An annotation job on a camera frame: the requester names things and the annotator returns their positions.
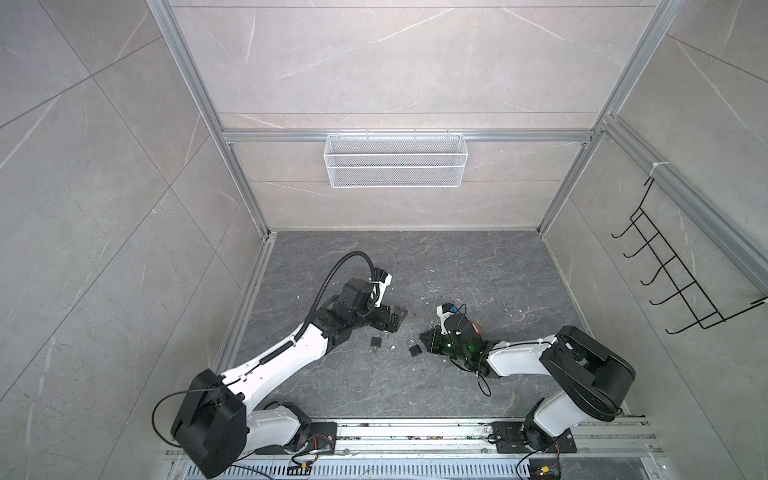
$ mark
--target zip tie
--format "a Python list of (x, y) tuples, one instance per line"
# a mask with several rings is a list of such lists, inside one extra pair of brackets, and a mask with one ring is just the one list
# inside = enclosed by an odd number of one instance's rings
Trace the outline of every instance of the zip tie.
[(650, 172), (648, 172), (648, 177), (651, 177), (654, 174), (654, 170), (656, 170), (656, 167), (659, 165), (668, 165), (669, 162), (653, 162), (652, 167), (650, 168)]

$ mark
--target gray floor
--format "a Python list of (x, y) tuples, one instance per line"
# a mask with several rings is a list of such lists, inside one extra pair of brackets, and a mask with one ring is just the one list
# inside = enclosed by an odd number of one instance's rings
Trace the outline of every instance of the gray floor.
[[(408, 340), (436, 323), (435, 307), (466, 303), (486, 339), (509, 341), (578, 325), (576, 312), (536, 232), (283, 232), (247, 326), (238, 363), (288, 335), (307, 314), (323, 278), (350, 250), (363, 250), (394, 280), (384, 303), (409, 310), (399, 332), (371, 353), (370, 327), (358, 329), (329, 355), (307, 366), (268, 398), (295, 402), (322, 417), (523, 416), (557, 386), (544, 376), (490, 379), (492, 396), (444, 356), (412, 358)], [(367, 278), (350, 260), (326, 295), (351, 276)]]

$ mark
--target tiled wall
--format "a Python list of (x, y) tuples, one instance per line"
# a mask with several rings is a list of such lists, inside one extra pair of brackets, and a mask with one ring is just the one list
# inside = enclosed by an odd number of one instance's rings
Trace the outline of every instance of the tiled wall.
[(148, 478), (258, 234), (143, 1), (0, 18), (0, 477)]
[(237, 144), (274, 229), (533, 230), (579, 150), (568, 142), (475, 142), (457, 188), (340, 188), (323, 143)]
[[(225, 128), (590, 128), (655, 5), (172, 3)], [(517, 154), (548, 147), (555, 168), (545, 161), (513, 171), (536, 157)], [(472, 144), (470, 163), (500, 171), (469, 171), (452, 190), (333, 190), (319, 145), (238, 146), (266, 221), (278, 229), (533, 229), (577, 150)], [(376, 215), (366, 213), (371, 206), (381, 207)]]
[[(689, 0), (652, 57), (622, 117), (709, 200), (768, 246), (768, 3)], [(648, 415), (680, 478), (763, 478), (768, 454), (768, 306), (711, 329), (695, 326), (632, 232), (619, 240), (645, 173), (610, 140), (598, 148), (547, 238), (595, 336), (637, 368), (628, 402)], [(645, 210), (726, 316), (760, 292), (658, 187)], [(662, 245), (655, 247), (664, 251)], [(669, 258), (661, 254), (663, 260)], [(674, 275), (685, 285), (686, 275)], [(700, 316), (712, 312), (692, 287)]]

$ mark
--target white wire basket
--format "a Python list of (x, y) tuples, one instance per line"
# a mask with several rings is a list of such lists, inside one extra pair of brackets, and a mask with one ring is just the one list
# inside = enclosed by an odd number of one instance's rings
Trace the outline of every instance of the white wire basket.
[(323, 152), (333, 188), (458, 187), (467, 163), (461, 134), (330, 134)]

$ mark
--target black hook rack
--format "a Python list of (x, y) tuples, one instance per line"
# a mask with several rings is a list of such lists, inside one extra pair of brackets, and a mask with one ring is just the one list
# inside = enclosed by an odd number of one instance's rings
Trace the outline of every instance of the black hook rack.
[[(758, 306), (760, 306), (760, 305), (763, 305), (763, 304), (765, 303), (765, 300), (768, 300), (768, 296), (765, 296), (765, 297), (763, 297), (763, 298), (761, 298), (761, 299), (759, 299), (759, 300), (755, 300), (754, 302), (750, 303), (750, 306), (748, 306), (748, 307), (747, 307), (747, 308), (745, 308), (744, 310), (741, 310), (741, 311), (739, 311), (739, 312), (737, 312), (737, 313), (734, 313), (734, 314), (733, 314), (733, 315), (731, 315), (731, 316), (723, 316), (723, 314), (720, 312), (720, 310), (717, 308), (717, 306), (715, 306), (715, 304), (714, 304), (714, 302), (712, 301), (712, 299), (710, 299), (710, 296), (709, 296), (709, 295), (707, 295), (707, 292), (706, 292), (706, 291), (704, 290), (704, 288), (703, 288), (703, 287), (702, 287), (702, 286), (699, 284), (698, 280), (696, 280), (696, 277), (694, 277), (694, 275), (693, 275), (693, 274), (690, 272), (690, 270), (688, 270), (688, 266), (685, 264), (685, 262), (683, 261), (683, 259), (682, 259), (682, 258), (680, 258), (680, 256), (679, 256), (679, 255), (677, 255), (677, 252), (675, 251), (675, 249), (674, 249), (674, 248), (672, 248), (672, 246), (671, 246), (671, 245), (670, 245), (670, 243), (667, 241), (667, 239), (664, 237), (664, 235), (663, 235), (663, 234), (662, 234), (662, 233), (659, 231), (659, 229), (656, 227), (656, 224), (654, 223), (654, 221), (653, 221), (653, 220), (651, 220), (651, 219), (650, 219), (650, 217), (648, 216), (648, 214), (646, 214), (646, 213), (645, 213), (645, 210), (643, 210), (643, 202), (645, 201), (645, 198), (648, 196), (648, 192), (650, 191), (650, 188), (651, 188), (651, 186), (653, 186), (653, 184), (654, 184), (654, 179), (653, 179), (652, 177), (649, 177), (649, 178), (648, 178), (648, 180), (646, 180), (646, 181), (645, 181), (645, 183), (643, 184), (644, 186), (645, 186), (645, 185), (647, 185), (647, 186), (648, 186), (648, 188), (645, 190), (645, 195), (643, 195), (643, 200), (640, 200), (640, 205), (639, 205), (639, 206), (637, 207), (637, 209), (636, 209), (636, 210), (635, 210), (635, 211), (634, 211), (634, 212), (633, 212), (633, 213), (632, 213), (632, 214), (629, 216), (629, 218), (630, 218), (630, 220), (631, 220), (631, 223), (629, 224), (629, 227), (627, 227), (627, 229), (626, 229), (626, 230), (624, 230), (623, 232), (621, 232), (621, 234), (620, 234), (620, 235), (613, 235), (613, 234), (611, 234), (611, 236), (612, 236), (613, 238), (621, 238), (621, 237), (623, 237), (623, 236), (624, 236), (624, 234), (625, 234), (626, 232), (628, 232), (628, 231), (629, 231), (629, 229), (631, 229), (632, 227), (634, 227), (634, 229), (635, 229), (635, 230), (637, 230), (637, 232), (638, 232), (638, 233), (640, 234), (640, 236), (643, 238), (643, 241), (644, 241), (645, 243), (643, 243), (643, 246), (642, 246), (642, 247), (640, 247), (639, 249), (637, 249), (637, 251), (636, 251), (635, 253), (632, 253), (631, 255), (627, 255), (626, 253), (624, 253), (624, 256), (625, 256), (626, 258), (632, 258), (632, 257), (634, 257), (635, 255), (637, 255), (639, 252), (641, 252), (641, 251), (642, 251), (642, 250), (643, 250), (645, 247), (648, 247), (648, 249), (649, 249), (649, 250), (650, 250), (650, 251), (653, 253), (654, 257), (656, 257), (656, 260), (659, 262), (659, 265), (660, 265), (660, 266), (659, 266), (659, 269), (658, 269), (658, 270), (656, 270), (656, 273), (654, 274), (654, 277), (653, 277), (652, 279), (650, 279), (650, 282), (648, 282), (648, 283), (645, 283), (644, 281), (642, 281), (642, 280), (641, 280), (641, 283), (642, 283), (643, 285), (645, 285), (645, 286), (651, 285), (651, 284), (652, 284), (652, 283), (653, 283), (653, 282), (656, 280), (656, 278), (659, 276), (659, 273), (661, 273), (661, 272), (663, 271), (664, 273), (666, 273), (666, 274), (667, 274), (667, 277), (670, 279), (670, 281), (672, 282), (672, 285), (674, 285), (675, 289), (677, 290), (675, 293), (673, 293), (672, 295), (668, 296), (668, 297), (667, 297), (667, 298), (665, 298), (664, 300), (661, 300), (659, 303), (650, 302), (650, 304), (651, 304), (651, 305), (661, 305), (662, 303), (666, 303), (666, 302), (668, 302), (669, 300), (672, 300), (672, 299), (673, 299), (675, 296), (678, 296), (678, 295), (680, 295), (680, 298), (682, 298), (682, 299), (683, 299), (683, 301), (685, 302), (685, 305), (688, 307), (688, 310), (690, 311), (690, 314), (694, 316), (694, 319), (696, 319), (696, 321), (695, 321), (695, 322), (693, 322), (693, 323), (691, 323), (690, 325), (688, 325), (688, 326), (685, 326), (685, 327), (683, 327), (683, 328), (681, 328), (681, 329), (679, 329), (679, 330), (676, 330), (676, 331), (674, 331), (674, 332), (671, 332), (669, 329), (665, 329), (665, 330), (667, 331), (667, 333), (669, 333), (669, 334), (671, 334), (671, 335), (674, 335), (675, 333), (684, 332), (685, 330), (688, 330), (690, 327), (692, 327), (692, 326), (694, 326), (694, 325), (698, 325), (698, 326), (700, 326), (702, 329), (709, 329), (709, 328), (712, 328), (712, 327), (713, 327), (713, 326), (715, 326), (715, 325), (718, 325), (718, 324), (720, 324), (720, 323), (722, 323), (722, 322), (725, 322), (725, 321), (727, 321), (727, 320), (730, 320), (730, 319), (734, 318), (735, 316), (739, 316), (739, 315), (741, 315), (742, 313), (745, 313), (745, 312), (749, 312), (751, 309), (753, 309), (753, 308), (757, 308)], [(646, 219), (646, 220), (648, 220), (648, 222), (649, 222), (649, 223), (650, 223), (650, 225), (651, 225), (651, 226), (654, 228), (654, 230), (656, 230), (656, 233), (654, 233), (654, 234), (653, 234), (653, 236), (651, 236), (650, 238), (646, 238), (646, 236), (643, 234), (643, 232), (642, 232), (642, 231), (640, 230), (640, 228), (637, 226), (637, 221), (638, 221), (639, 219), (643, 218), (643, 217), (645, 217), (645, 219)], [(666, 260), (666, 261), (662, 261), (662, 260), (661, 260), (661, 258), (659, 257), (659, 254), (658, 254), (658, 252), (657, 252), (656, 250), (654, 250), (654, 247), (653, 247), (653, 245), (651, 245), (651, 244), (650, 244), (650, 242), (651, 242), (651, 241), (652, 241), (654, 238), (656, 238), (656, 237), (659, 237), (659, 238), (661, 238), (661, 239), (662, 239), (662, 240), (663, 240), (663, 241), (664, 241), (664, 242), (667, 244), (667, 247), (669, 248), (669, 250), (672, 252), (672, 257), (670, 257), (670, 258), (669, 258), (668, 260)], [(669, 265), (669, 264), (672, 262), (672, 260), (677, 260), (677, 261), (680, 263), (680, 265), (682, 265), (682, 266), (683, 266), (683, 268), (685, 269), (685, 272), (688, 274), (688, 276), (691, 278), (691, 282), (690, 282), (690, 283), (688, 283), (686, 286), (682, 286), (682, 287), (678, 286), (678, 285), (677, 285), (677, 282), (675, 282), (675, 281), (674, 281), (674, 278), (672, 278), (672, 275), (670, 274), (669, 270), (667, 270), (667, 265)], [(699, 318), (699, 316), (698, 316), (698, 315), (696, 314), (696, 312), (694, 311), (693, 307), (692, 307), (692, 306), (691, 306), (691, 305), (688, 303), (688, 299), (687, 299), (687, 298), (685, 298), (685, 295), (683, 295), (683, 291), (685, 291), (686, 289), (688, 289), (689, 287), (692, 287), (692, 286), (694, 286), (694, 285), (695, 285), (695, 286), (697, 286), (697, 287), (699, 288), (699, 290), (701, 291), (701, 293), (702, 293), (702, 294), (704, 295), (704, 297), (707, 299), (707, 302), (709, 302), (709, 303), (710, 303), (710, 305), (712, 306), (712, 308), (714, 309), (714, 311), (713, 311), (712, 313), (710, 313), (709, 315), (707, 315), (707, 316), (705, 316), (705, 317), (702, 317), (702, 318)], [(720, 317), (720, 319), (719, 319), (718, 321), (716, 321), (716, 322), (714, 322), (714, 323), (711, 323), (710, 325), (706, 325), (706, 326), (705, 326), (704, 324), (702, 324), (702, 322), (703, 322), (704, 320), (706, 320), (706, 319), (708, 319), (708, 318), (710, 318), (710, 317), (712, 317), (712, 316), (715, 316), (715, 315), (717, 315), (717, 316), (719, 316), (719, 317)]]

